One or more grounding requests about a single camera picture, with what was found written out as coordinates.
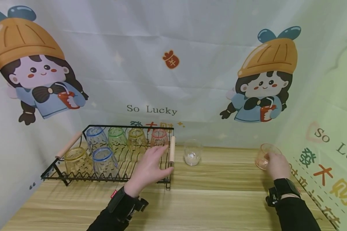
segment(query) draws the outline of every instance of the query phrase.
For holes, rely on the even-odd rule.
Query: cartoon face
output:
[[[270,71],[261,73],[257,79],[252,80],[249,84],[243,84],[241,91],[248,98],[275,96],[288,84],[288,81],[284,81],[276,75],[276,71]]]
[[[66,80],[65,74],[69,73],[67,67],[59,66],[44,55],[40,55],[40,59],[41,61],[36,62],[28,56],[21,58],[21,65],[15,69],[13,74],[9,75],[10,81],[31,89]]]

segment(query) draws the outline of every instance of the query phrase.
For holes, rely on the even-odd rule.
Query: black sleeve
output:
[[[287,197],[275,207],[282,231],[321,231],[304,200]]]
[[[124,223],[118,221],[106,208],[100,212],[99,216],[89,226],[87,231],[123,231],[128,226],[128,221]]]

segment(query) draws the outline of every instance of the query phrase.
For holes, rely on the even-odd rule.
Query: rack wire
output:
[[[147,139],[147,146],[150,146],[150,139],[149,135],[151,135],[151,132],[154,129],[164,129],[167,132],[169,144],[171,145],[171,137],[174,136],[174,128],[173,127],[144,127],[144,126],[115,126],[115,125],[97,125],[97,124],[91,124],[87,126],[82,134],[83,136],[79,139],[79,147],[83,144],[82,140],[83,137],[86,140],[86,131],[91,127],[101,127],[106,133],[106,129],[110,129],[111,127],[120,127],[125,129],[125,134],[128,134],[128,132],[133,128],[140,128],[144,131],[146,134]],[[77,174],[74,173],[67,173],[65,165],[64,165],[64,158],[56,158],[49,167],[42,173],[41,178],[43,180],[62,180],[66,186],[68,186],[73,180],[76,181],[97,181],[97,182],[127,182],[130,178],[132,173],[134,172],[135,166],[137,165],[139,159],[141,158],[144,153],[140,152],[133,152],[131,153],[128,149],[128,146],[126,145],[124,148],[127,150],[122,150],[119,152],[119,155],[116,156],[116,159],[118,161],[119,170],[118,174],[113,177],[111,174],[104,175],[103,173],[101,175],[96,175],[96,173],[89,174],[89,173],[80,173]],[[159,162],[159,167],[161,169],[166,169],[168,167],[171,167],[172,163],[169,162],[169,153],[165,153],[161,157],[161,161]],[[164,178],[163,180],[158,181],[158,184],[165,184],[165,187],[167,190],[171,189],[171,175]]]

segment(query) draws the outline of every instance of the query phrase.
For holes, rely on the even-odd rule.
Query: wooden handle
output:
[[[56,158],[61,159],[64,154],[76,143],[76,141],[82,136],[82,132],[77,132],[76,135],[74,135],[72,137],[72,139],[64,146],[64,148],[62,148],[62,150],[60,150],[57,155]]]
[[[170,144],[170,156],[168,158],[168,163],[174,163],[174,148],[176,146],[176,137],[171,137],[171,144]]]

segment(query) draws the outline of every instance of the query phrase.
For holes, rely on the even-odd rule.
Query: wrist strap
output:
[[[113,193],[107,209],[119,221],[125,222],[130,220],[135,211],[143,212],[148,204],[144,199],[130,197],[122,187],[118,192]]]

